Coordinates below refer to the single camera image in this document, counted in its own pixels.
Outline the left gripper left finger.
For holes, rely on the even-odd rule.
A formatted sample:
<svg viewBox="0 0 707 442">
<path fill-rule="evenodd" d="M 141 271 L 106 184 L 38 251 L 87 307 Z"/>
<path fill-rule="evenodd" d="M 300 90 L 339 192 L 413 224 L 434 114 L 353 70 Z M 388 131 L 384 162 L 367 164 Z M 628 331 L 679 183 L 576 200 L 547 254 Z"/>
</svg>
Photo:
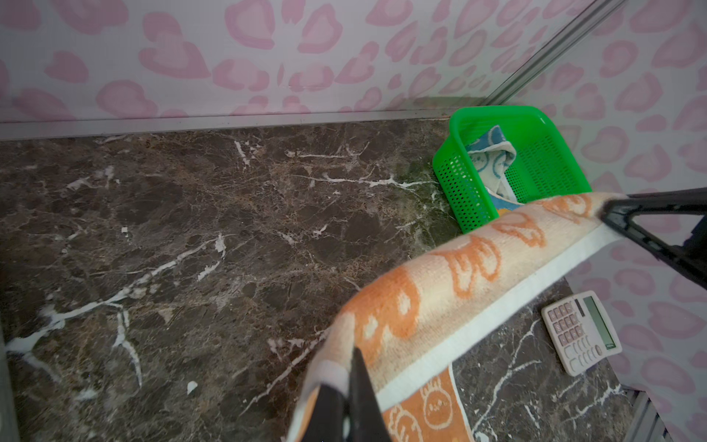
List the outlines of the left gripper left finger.
<svg viewBox="0 0 707 442">
<path fill-rule="evenodd" d="M 314 408 L 306 425 L 303 442 L 343 442 L 347 400 L 338 390 L 319 388 Z"/>
</svg>

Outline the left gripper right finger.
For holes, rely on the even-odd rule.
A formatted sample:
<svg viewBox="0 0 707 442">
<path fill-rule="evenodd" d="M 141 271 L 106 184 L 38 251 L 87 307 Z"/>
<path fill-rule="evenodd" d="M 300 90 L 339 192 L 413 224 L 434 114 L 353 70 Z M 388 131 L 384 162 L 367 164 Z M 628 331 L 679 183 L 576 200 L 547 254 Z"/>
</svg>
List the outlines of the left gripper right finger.
<svg viewBox="0 0 707 442">
<path fill-rule="evenodd" d="M 348 441 L 391 442 L 363 353 L 357 347 L 353 350 L 349 383 L 349 424 Z"/>
</svg>

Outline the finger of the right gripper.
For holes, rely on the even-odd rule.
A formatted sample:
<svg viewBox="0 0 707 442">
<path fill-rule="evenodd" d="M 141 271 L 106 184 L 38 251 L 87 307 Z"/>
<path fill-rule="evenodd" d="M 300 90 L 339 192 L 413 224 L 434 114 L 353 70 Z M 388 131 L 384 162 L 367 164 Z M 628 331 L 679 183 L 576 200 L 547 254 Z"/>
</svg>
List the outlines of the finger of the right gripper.
<svg viewBox="0 0 707 442">
<path fill-rule="evenodd" d="M 683 242 L 668 241 L 639 217 L 690 215 L 698 223 Z M 706 287 L 706 189 L 643 193 L 605 202 L 600 220 L 699 287 Z"/>
</svg>

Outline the orange patterned towel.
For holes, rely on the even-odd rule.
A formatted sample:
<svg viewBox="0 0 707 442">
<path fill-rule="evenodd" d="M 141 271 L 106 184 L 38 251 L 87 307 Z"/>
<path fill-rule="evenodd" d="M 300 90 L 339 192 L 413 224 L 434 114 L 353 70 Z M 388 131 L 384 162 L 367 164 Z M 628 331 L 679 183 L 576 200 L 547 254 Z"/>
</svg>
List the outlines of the orange patterned towel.
<svg viewBox="0 0 707 442">
<path fill-rule="evenodd" d="M 618 235 L 600 220 L 609 193 L 524 204 L 377 278 L 335 317 L 309 364 L 287 433 L 301 441 L 322 385 L 347 400 L 364 356 L 391 441 L 468 441 L 454 361 Z"/>
</svg>

